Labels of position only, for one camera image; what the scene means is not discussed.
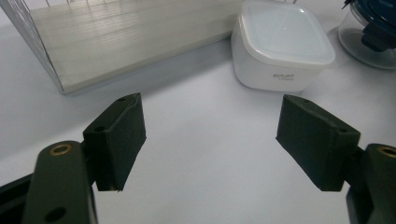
black lid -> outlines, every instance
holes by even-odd
[[[396,48],[396,0],[355,0],[352,5],[368,25],[361,42],[374,51]]]

white background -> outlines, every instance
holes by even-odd
[[[301,0],[321,22],[336,64],[307,98],[361,131],[359,146],[396,146],[396,72],[347,55],[343,0]],[[0,185],[33,172],[44,147],[82,131],[121,96],[141,92],[147,141],[123,192],[95,192],[104,223],[348,223],[342,192],[318,190],[275,140],[284,92],[235,77],[226,39],[88,89],[61,95],[0,10]]]

brass screw insert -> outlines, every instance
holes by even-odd
[[[66,154],[72,149],[72,146],[69,144],[60,144],[55,147],[53,147],[50,151],[49,154],[52,156],[61,156]]]
[[[396,159],[396,148],[393,147],[379,147],[378,151],[386,156]]]

white box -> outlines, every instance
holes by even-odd
[[[233,65],[246,86],[302,91],[335,59],[315,15],[277,1],[247,0],[232,34]]]

glass jar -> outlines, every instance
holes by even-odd
[[[338,37],[359,61],[396,69],[396,0],[353,0]]]

